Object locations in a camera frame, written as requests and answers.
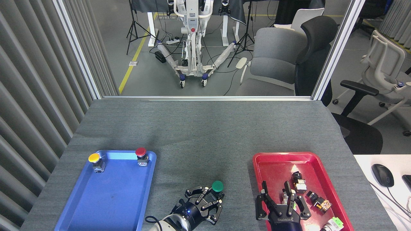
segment red tray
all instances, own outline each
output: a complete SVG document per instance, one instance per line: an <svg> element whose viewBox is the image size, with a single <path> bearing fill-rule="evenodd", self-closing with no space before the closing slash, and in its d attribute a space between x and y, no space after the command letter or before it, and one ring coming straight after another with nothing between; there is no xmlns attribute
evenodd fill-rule
<svg viewBox="0 0 411 231"><path fill-rule="evenodd" d="M259 191L262 189L261 182L265 180L268 193L276 203L282 202L284 182L288 180L292 184L291 175L296 171L300 171L305 179L307 191L311 190L332 203L331 210L323 214L316 207L313 207L306 196L307 193L304 193L305 202L312 216L308 220L301 220L303 231L318 231L333 216L340 218L344 223L342 231L354 230L327 172L316 154L311 152L257 153L253 157L253 163ZM267 229L271 231L268 221Z"/></svg>

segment white medical equipment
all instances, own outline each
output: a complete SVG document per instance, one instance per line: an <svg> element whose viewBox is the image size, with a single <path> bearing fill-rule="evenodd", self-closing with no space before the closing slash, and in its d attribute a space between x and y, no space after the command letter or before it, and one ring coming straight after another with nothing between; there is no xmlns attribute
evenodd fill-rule
<svg viewBox="0 0 411 231"><path fill-rule="evenodd" d="M212 65L203 66L201 63L201 38L206 34L213 2L214 0L168 0L169 4L173 3L174 13L183 21L184 27L181 28L181 33L187 34L182 51L182 54L185 52L183 64L178 65L178 61L173 59L160 41L158 41L157 48L180 78L181 88L185 86L186 76L201 77L201 85L205 87L208 77L227 59L236 44L235 41L232 42Z"/></svg>

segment black mouse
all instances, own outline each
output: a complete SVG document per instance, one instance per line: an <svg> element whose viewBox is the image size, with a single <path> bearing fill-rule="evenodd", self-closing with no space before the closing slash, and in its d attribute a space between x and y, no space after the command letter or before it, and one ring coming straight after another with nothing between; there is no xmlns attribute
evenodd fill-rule
<svg viewBox="0 0 411 231"><path fill-rule="evenodd" d="M382 164L373 164L371 169L380 185L384 187L394 186L393 174L387 167Z"/></svg>

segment metal frame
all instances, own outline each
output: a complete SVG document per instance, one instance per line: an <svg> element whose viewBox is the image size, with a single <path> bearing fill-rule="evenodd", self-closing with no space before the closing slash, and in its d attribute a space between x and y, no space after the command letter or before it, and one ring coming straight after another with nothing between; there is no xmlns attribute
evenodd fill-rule
<svg viewBox="0 0 411 231"><path fill-rule="evenodd" d="M320 100L326 90L326 86L331 79L332 73L337 66L338 60L343 52L344 46L350 35L358 15L360 14L361 8L364 5L365 0L351 0L344 19L341 23L340 29L336 36L335 42L328 54L325 65L321 71L317 85L313 91L311 97L302 96L275 96L275 97L202 97L202 96L191 96L191 97L181 97L181 96L153 96L153 97L126 97L126 98L137 98L141 100L227 100L227 101L313 101ZM90 90L93 99L101 99L101 94L98 91L96 83L91 74L90 68L87 65L86 59L84 57L83 51L77 40L75 31L70 22L67 10L64 7L63 0L53 0L56 11L60 17L63 27L66 31L67 37L69 38L70 44L73 48L74 54L79 62L79 66L86 80L87 86Z"/></svg>
<svg viewBox="0 0 411 231"><path fill-rule="evenodd" d="M345 44L350 37L351 30L360 14L365 0L352 0L345 13L344 19L341 22L340 29L335 38L335 42L331 47L330 53L326 59L316 87L311 95L312 100L321 100L328 82L331 79L332 73L337 66L338 60L344 50Z"/></svg>

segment chair wheel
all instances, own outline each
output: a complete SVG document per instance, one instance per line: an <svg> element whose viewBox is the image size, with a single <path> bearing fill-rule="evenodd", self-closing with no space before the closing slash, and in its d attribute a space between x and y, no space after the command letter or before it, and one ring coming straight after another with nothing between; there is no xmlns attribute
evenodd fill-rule
<svg viewBox="0 0 411 231"><path fill-rule="evenodd" d="M410 131L403 131L402 134L404 136L411 136L411 132Z"/></svg>

